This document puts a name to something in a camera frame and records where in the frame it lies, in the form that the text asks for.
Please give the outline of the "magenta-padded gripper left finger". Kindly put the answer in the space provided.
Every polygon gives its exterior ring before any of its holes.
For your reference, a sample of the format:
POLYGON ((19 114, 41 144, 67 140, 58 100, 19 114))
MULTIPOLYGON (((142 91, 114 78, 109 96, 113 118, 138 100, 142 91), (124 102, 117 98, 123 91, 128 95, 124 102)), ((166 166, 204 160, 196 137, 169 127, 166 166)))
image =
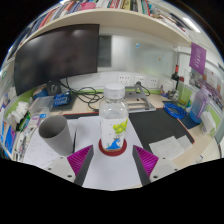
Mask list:
POLYGON ((92 145, 84 147, 68 157, 60 156, 46 168, 46 171, 82 186, 93 155, 92 145))

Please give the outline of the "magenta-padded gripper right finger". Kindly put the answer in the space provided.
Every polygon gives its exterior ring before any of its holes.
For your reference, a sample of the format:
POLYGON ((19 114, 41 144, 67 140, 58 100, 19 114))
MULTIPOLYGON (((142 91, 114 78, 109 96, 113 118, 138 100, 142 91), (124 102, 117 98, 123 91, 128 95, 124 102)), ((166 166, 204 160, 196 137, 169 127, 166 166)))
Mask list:
POLYGON ((158 158, 136 145, 133 146, 132 155, 143 186, 175 173, 178 170, 178 167, 172 161, 166 158, 158 158))

